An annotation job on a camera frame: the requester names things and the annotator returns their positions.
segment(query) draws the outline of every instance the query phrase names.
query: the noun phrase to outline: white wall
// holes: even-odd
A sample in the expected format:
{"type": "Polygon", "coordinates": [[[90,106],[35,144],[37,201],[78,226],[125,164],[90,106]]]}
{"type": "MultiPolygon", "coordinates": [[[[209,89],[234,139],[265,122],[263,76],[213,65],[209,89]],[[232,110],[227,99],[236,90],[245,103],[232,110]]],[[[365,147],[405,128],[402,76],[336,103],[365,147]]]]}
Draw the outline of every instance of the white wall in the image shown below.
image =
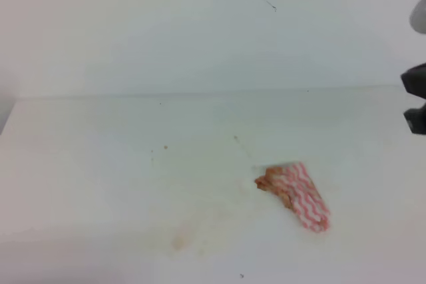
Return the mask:
{"type": "Polygon", "coordinates": [[[426,60],[418,0],[0,0],[22,97],[393,84],[426,60]]]}

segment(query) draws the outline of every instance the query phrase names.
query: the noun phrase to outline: wavy striped wrapper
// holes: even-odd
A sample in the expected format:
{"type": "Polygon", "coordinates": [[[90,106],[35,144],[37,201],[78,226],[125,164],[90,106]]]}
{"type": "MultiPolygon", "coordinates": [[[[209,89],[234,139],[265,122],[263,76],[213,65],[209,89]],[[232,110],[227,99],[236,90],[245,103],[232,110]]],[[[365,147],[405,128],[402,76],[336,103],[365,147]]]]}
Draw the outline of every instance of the wavy striped wrapper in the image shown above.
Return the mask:
{"type": "Polygon", "coordinates": [[[281,198],[302,225],[316,233],[329,228],[329,215],[324,201],[301,162],[266,169],[264,176],[256,179],[261,190],[281,198]]]}

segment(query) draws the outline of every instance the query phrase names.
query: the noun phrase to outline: white table surface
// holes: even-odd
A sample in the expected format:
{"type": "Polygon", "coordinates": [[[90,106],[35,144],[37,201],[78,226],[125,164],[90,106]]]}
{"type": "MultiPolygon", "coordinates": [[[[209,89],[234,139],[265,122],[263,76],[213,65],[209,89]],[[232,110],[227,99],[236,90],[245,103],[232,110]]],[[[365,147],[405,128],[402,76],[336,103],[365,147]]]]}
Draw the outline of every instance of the white table surface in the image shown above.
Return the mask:
{"type": "Polygon", "coordinates": [[[20,101],[2,283],[420,283],[426,138],[403,118],[420,105],[395,87],[20,101]],[[327,233],[256,189],[293,160],[327,233]]]}

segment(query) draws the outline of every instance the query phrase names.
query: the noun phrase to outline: red and white striped paper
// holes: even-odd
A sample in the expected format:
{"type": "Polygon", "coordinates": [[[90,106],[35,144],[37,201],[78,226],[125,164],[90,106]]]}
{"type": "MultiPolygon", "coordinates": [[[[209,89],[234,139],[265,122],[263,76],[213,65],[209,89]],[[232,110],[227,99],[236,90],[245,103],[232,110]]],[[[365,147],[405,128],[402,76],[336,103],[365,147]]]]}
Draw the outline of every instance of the red and white striped paper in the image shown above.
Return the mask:
{"type": "Polygon", "coordinates": [[[317,233],[328,229],[329,210],[303,163],[294,162],[287,166],[268,168],[265,176],[258,178],[256,183],[263,190],[289,197],[290,209],[305,228],[317,233]]]}

